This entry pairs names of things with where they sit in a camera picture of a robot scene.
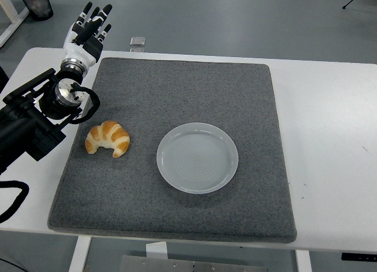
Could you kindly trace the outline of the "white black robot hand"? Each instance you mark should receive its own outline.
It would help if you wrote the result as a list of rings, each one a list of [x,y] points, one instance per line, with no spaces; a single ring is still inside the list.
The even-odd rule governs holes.
[[[63,49],[67,58],[80,60],[87,67],[98,62],[103,42],[111,29],[111,24],[105,22],[112,8],[111,4],[103,9],[92,8],[92,2],[86,4],[65,38]]]

